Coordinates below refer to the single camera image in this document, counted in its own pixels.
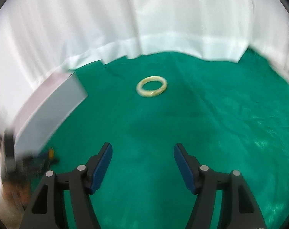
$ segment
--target white curtain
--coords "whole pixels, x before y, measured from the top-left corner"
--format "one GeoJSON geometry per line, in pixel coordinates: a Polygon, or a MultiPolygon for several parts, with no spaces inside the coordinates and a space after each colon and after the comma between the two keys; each ring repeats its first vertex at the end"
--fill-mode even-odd
{"type": "Polygon", "coordinates": [[[8,0],[0,10],[0,76],[12,69],[25,83],[17,107],[59,67],[160,51],[238,62],[248,47],[289,73],[289,15],[279,0],[8,0]]]}

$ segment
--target metal screw head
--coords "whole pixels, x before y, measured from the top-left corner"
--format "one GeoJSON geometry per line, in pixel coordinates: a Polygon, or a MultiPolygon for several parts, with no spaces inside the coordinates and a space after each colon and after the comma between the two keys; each ring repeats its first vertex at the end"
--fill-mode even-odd
{"type": "Polygon", "coordinates": [[[200,166],[200,169],[201,169],[202,171],[208,171],[208,170],[209,170],[209,167],[208,167],[207,165],[201,165],[201,166],[200,166]]]}
{"type": "Polygon", "coordinates": [[[53,176],[53,174],[54,174],[54,172],[53,172],[52,170],[48,170],[48,171],[46,172],[46,176],[47,176],[47,177],[51,177],[51,176],[53,176]]]}
{"type": "Polygon", "coordinates": [[[86,166],[83,165],[83,164],[81,164],[81,165],[78,166],[77,169],[78,169],[79,171],[83,171],[84,169],[86,169],[86,166]]]}
{"type": "Polygon", "coordinates": [[[233,173],[236,177],[238,177],[238,176],[241,174],[240,171],[238,171],[238,170],[233,170],[232,173],[233,173]]]}

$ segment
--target green cloth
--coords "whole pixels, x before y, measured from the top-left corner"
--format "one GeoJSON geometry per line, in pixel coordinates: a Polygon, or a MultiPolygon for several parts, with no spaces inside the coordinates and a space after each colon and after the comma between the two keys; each ring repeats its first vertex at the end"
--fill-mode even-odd
{"type": "MultiPolygon", "coordinates": [[[[91,196],[102,229],[184,228],[196,196],[185,187],[173,157],[181,142],[215,171],[240,170],[269,229],[289,214],[289,85],[267,60],[247,50],[239,63],[208,62],[164,52],[137,59],[94,62],[76,70],[88,98],[46,147],[71,171],[104,142],[113,158],[91,196]],[[137,94],[145,77],[168,81],[153,98],[137,94]]],[[[147,89],[160,84],[152,82],[147,89]]],[[[65,192],[70,228],[75,228],[65,192]]],[[[211,228],[216,228],[221,192],[211,228]]]]}

